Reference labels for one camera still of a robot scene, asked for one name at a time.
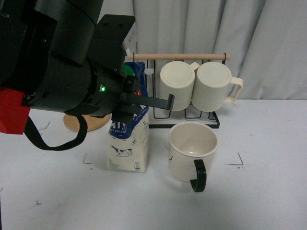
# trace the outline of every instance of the mug rim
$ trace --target mug rim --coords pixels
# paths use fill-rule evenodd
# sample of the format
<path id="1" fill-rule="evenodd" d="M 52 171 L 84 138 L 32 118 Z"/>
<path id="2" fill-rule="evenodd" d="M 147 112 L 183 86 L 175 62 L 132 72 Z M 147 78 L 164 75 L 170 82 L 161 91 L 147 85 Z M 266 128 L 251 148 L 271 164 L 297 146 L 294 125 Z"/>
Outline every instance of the mug rim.
<path id="1" fill-rule="evenodd" d="M 201 155 L 195 155 L 195 154 L 191 154 L 191 153 L 188 153 L 188 152 L 184 152 L 184 151 L 178 149 L 178 148 L 174 145 L 174 143 L 172 142 L 172 140 L 171 140 L 171 134 L 172 134 L 173 130 L 174 130 L 176 127 L 181 126 L 181 125 L 185 125 L 185 124 L 197 124 L 197 125 L 203 126 L 203 127 L 207 128 L 208 130 L 210 130 L 210 131 L 213 133 L 213 135 L 215 136 L 215 139 L 216 139 L 216 145 L 215 145 L 215 147 L 213 148 L 213 150 L 211 150 L 210 152 L 201 154 Z M 185 156 L 190 156 L 190 157 L 193 157 L 193 158 L 202 158 L 202 157 L 205 157 L 205 156 L 208 156 L 208 155 L 214 153 L 214 152 L 217 150 L 217 147 L 218 147 L 218 145 L 219 145 L 219 138 L 218 138 L 217 134 L 214 132 L 214 130 L 213 130 L 211 127 L 209 127 L 208 125 L 205 125 L 205 124 L 199 123 L 199 122 L 195 122 L 195 121 L 194 121 L 194 122 L 193 122 L 193 121 L 192 121 L 192 122 L 191 122 L 191 121 L 187 121 L 187 122 L 182 122 L 182 123 L 176 124 L 176 125 L 174 125 L 174 126 L 169 130 L 169 132 L 168 132 L 168 142 L 169 142 L 169 144 L 170 144 L 177 152 L 179 152 L 179 153 L 181 153 L 181 154 L 183 154 L 183 155 L 185 155 Z"/>
<path id="2" fill-rule="evenodd" d="M 169 66 L 171 66 L 171 65 L 173 65 L 173 64 L 180 64 L 180 65 L 184 65 L 184 66 L 186 66 L 186 67 L 188 67 L 189 69 L 190 69 L 190 79 L 188 80 L 188 81 L 186 81 L 185 82 L 185 84 L 182 84 L 182 85 L 173 85 L 173 84 L 171 84 L 169 81 L 167 81 L 167 78 L 165 77 L 165 71 L 166 71 L 166 69 L 169 67 Z M 167 86 L 167 87 L 169 87 L 169 88 L 171 88 L 171 89 L 184 89 L 184 88 L 187 88 L 187 87 L 189 87 L 189 86 L 191 86 L 191 85 L 194 85 L 194 81 L 195 81 L 195 72 L 194 72 L 194 70 L 192 69 L 192 67 L 188 64 L 188 63 L 186 63 L 186 62 L 184 62 L 184 61 L 171 61 L 171 62 L 168 62 L 167 64 L 165 64 L 163 67 L 162 67 L 162 69 L 161 69 L 161 71 L 160 71 L 160 79 L 161 79 L 161 81 Z"/>
<path id="3" fill-rule="evenodd" d="M 223 69 L 226 70 L 228 76 L 227 76 L 227 79 L 225 79 L 224 82 L 221 82 L 219 84 L 214 84 L 212 82 L 205 80 L 205 78 L 203 76 L 200 76 L 201 71 L 203 71 L 205 68 L 207 68 L 207 66 L 212 66 L 212 65 L 217 65 L 219 68 L 223 68 Z M 227 86 L 231 82 L 232 74 L 231 74 L 230 69 L 226 65 L 224 65 L 220 62 L 217 62 L 217 61 L 210 61 L 210 62 L 206 62 L 206 63 L 202 64 L 197 69 L 196 78 L 205 86 L 208 86 L 208 87 L 211 87 L 211 88 L 222 88 L 222 87 Z"/>

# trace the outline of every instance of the green led light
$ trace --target green led light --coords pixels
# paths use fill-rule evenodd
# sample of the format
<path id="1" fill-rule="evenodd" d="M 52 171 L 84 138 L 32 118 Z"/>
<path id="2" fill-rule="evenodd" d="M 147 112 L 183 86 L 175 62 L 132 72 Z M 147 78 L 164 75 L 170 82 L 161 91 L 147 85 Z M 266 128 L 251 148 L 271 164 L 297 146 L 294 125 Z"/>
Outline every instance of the green led light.
<path id="1" fill-rule="evenodd" d="M 100 92 L 104 92 L 106 91 L 106 87 L 103 85 L 103 84 L 100 84 L 100 89 L 99 89 Z"/>

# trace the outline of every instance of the milk carton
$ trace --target milk carton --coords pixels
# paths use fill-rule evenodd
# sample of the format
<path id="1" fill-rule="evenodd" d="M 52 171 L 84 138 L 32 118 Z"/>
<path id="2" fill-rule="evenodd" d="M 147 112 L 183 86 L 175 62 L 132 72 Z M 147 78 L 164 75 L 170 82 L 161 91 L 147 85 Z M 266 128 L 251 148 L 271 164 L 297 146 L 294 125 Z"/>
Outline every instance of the milk carton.
<path id="1" fill-rule="evenodd" d="M 128 62 L 135 76 L 140 78 L 138 95 L 148 96 L 145 85 L 143 62 Z M 136 105 L 141 109 L 139 115 L 134 114 L 133 122 L 125 124 L 112 121 L 108 134 L 109 148 L 107 167 L 109 169 L 144 172 L 146 169 L 149 117 L 148 106 Z"/>

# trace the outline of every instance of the mug handle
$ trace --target mug handle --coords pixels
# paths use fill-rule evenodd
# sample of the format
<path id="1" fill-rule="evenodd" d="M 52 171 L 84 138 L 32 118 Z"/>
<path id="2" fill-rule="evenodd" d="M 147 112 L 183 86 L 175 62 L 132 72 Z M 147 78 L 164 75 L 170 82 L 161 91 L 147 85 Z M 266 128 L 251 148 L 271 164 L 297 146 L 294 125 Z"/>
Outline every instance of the mug handle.
<path id="1" fill-rule="evenodd" d="M 242 90 L 243 88 L 243 80 L 241 78 L 231 78 L 231 84 L 235 84 L 235 85 L 238 85 L 238 88 L 236 89 L 236 93 L 233 97 L 226 97 L 224 102 L 235 102 L 236 100 L 236 97 L 238 96 L 238 94 L 240 93 L 240 91 Z"/>
<path id="2" fill-rule="evenodd" d="M 200 65 L 197 62 L 193 62 L 192 64 L 190 64 L 190 66 L 194 71 L 196 71 L 200 67 Z"/>
<path id="3" fill-rule="evenodd" d="M 194 164 L 197 173 L 197 180 L 190 180 L 190 182 L 194 192 L 199 193 L 205 190 L 207 182 L 207 173 L 203 160 L 194 160 Z"/>

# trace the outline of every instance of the screw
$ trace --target screw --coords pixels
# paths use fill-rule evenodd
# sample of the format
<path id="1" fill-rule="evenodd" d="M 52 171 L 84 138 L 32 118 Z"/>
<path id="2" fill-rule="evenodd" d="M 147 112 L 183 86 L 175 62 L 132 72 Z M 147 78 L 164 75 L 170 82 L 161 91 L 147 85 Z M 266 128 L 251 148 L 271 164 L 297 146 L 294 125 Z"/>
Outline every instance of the screw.
<path id="1" fill-rule="evenodd" d="M 26 100 L 30 100 L 31 99 L 30 95 L 28 95 L 28 94 L 25 94 L 24 97 L 25 97 Z"/>

